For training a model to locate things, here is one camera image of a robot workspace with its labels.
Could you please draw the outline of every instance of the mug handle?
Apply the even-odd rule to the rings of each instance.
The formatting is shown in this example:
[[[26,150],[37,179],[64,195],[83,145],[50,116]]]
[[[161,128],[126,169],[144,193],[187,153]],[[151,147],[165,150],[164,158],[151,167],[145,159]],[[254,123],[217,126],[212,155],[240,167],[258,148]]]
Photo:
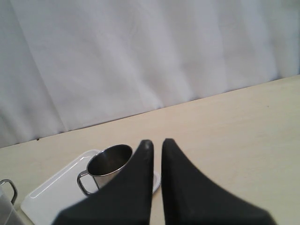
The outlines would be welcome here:
[[[17,199],[17,196],[18,196],[18,190],[17,190],[17,188],[15,187],[14,183],[13,183],[10,179],[4,179],[4,180],[1,180],[1,181],[0,181],[0,186],[2,186],[2,185],[5,184],[5,183],[9,183],[10,186],[11,186],[11,187],[13,188],[13,190],[14,190],[14,196],[13,196],[13,198],[11,199],[11,203],[12,203],[12,205],[14,205],[15,200]]]
[[[85,189],[85,187],[83,186],[83,184],[82,184],[82,182],[81,182],[81,180],[80,180],[81,177],[83,177],[83,176],[85,176],[85,175],[87,175],[87,174],[89,174],[87,170],[84,170],[84,171],[80,172],[80,173],[78,174],[78,176],[77,176],[77,184],[78,184],[79,188],[81,189],[81,191],[82,191],[86,196],[89,196],[89,195],[91,195],[92,193],[91,193],[91,192],[88,192],[88,191]]]

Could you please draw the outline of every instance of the white plate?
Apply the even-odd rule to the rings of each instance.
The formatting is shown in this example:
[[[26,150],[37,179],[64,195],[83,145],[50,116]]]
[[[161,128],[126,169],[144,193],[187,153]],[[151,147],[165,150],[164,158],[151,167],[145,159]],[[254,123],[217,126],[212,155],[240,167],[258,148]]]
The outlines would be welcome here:
[[[77,185],[77,175],[98,152],[93,149],[83,153],[25,197],[21,209],[35,225],[50,225],[62,209],[86,198]],[[153,173],[155,192],[160,185],[160,175],[156,171]],[[97,191],[91,176],[82,177],[82,183],[88,191]]]

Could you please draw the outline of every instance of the white curtain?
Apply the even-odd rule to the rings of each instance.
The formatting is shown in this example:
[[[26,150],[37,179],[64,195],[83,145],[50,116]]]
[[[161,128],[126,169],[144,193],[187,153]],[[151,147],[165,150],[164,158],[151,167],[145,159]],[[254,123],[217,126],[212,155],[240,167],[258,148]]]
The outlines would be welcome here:
[[[1,0],[0,147],[296,75],[299,32],[299,0]]]

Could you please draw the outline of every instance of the beige table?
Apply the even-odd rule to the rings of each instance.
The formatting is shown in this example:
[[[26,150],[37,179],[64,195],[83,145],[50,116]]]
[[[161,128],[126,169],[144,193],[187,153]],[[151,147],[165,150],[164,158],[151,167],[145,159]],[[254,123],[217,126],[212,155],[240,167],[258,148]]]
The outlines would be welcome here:
[[[300,224],[300,76],[2,148],[0,179],[14,181],[16,208],[30,224],[19,208],[24,197],[81,153],[151,139],[160,172],[166,137],[217,184],[279,224]],[[164,224],[160,189],[151,224]]]

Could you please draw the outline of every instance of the cup rim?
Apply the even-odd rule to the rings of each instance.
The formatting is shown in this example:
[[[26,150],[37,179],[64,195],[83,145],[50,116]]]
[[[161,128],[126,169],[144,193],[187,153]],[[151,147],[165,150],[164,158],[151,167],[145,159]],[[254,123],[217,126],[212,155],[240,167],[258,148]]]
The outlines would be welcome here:
[[[110,148],[112,148],[112,147],[116,147],[116,146],[125,146],[125,147],[129,147],[129,149],[131,150],[131,152],[130,152],[130,157],[129,157],[128,161],[127,161],[123,166],[121,166],[120,168],[118,168],[118,169],[116,169],[116,170],[114,170],[114,171],[112,171],[112,172],[110,172],[110,173],[106,173],[106,174],[103,174],[103,175],[93,175],[93,174],[91,174],[91,173],[89,172],[88,168],[89,168],[90,163],[94,160],[94,158],[96,158],[98,155],[100,155],[101,153],[105,152],[106,150],[108,150],[108,149],[110,149]],[[126,164],[130,161],[132,155],[133,155],[133,149],[132,149],[129,145],[127,145],[127,144],[115,144],[115,145],[112,145],[112,146],[110,146],[110,147],[108,147],[108,148],[106,148],[106,149],[104,149],[104,150],[98,152],[96,155],[93,156],[93,158],[90,159],[90,161],[88,162],[88,164],[87,164],[87,166],[86,166],[86,172],[87,172],[90,176],[92,176],[92,177],[105,177],[105,176],[107,176],[107,175],[110,175],[110,174],[112,174],[112,173],[115,173],[115,172],[121,170],[124,166],[126,166]]]

